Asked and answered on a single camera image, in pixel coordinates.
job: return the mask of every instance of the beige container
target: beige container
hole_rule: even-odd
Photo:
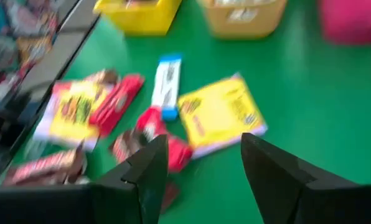
[[[258,39],[277,28],[287,0],[255,0],[254,4],[225,6],[216,4],[216,0],[199,1],[215,36]]]

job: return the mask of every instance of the green surface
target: green surface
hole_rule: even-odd
[[[184,0],[165,37],[124,38],[101,20],[65,79],[115,68],[123,75],[143,74],[146,84],[90,156],[90,177],[113,167],[106,148],[150,105],[160,56],[181,53],[180,94],[241,72],[268,123],[267,141],[371,184],[371,47],[326,42],[317,17],[315,1],[290,0],[278,30],[256,41],[215,39],[194,0]],[[186,138],[179,120],[167,126]],[[176,178],[181,197],[160,223],[262,223],[239,144],[193,161]]]

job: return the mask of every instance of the yellow package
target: yellow package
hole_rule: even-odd
[[[56,83],[34,137],[71,146],[83,141],[86,149],[93,149],[100,133],[89,118],[110,90],[92,82]]]
[[[267,130],[239,75],[181,96],[178,106],[194,158],[239,142],[242,133],[261,135]]]

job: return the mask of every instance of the yellow bin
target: yellow bin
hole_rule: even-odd
[[[244,5],[217,5],[199,0],[213,35],[224,39],[257,39],[272,33],[279,24],[287,0],[255,0]]]
[[[94,12],[101,12],[128,35],[165,35],[182,0],[157,0],[126,7],[122,0],[98,0]]]

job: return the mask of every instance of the red wrapper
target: red wrapper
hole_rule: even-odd
[[[141,75],[127,75],[116,84],[104,102],[90,116],[89,123],[98,126],[101,136],[107,136],[128,109],[144,83]]]
[[[180,172],[190,161],[192,148],[183,140],[173,136],[166,130],[159,108],[148,108],[138,119],[136,129],[142,131],[148,141],[160,134],[167,135],[169,146],[169,171]]]
[[[80,150],[60,151],[28,162],[19,167],[10,167],[4,185],[63,184],[67,178],[74,183],[83,174],[85,155]]]

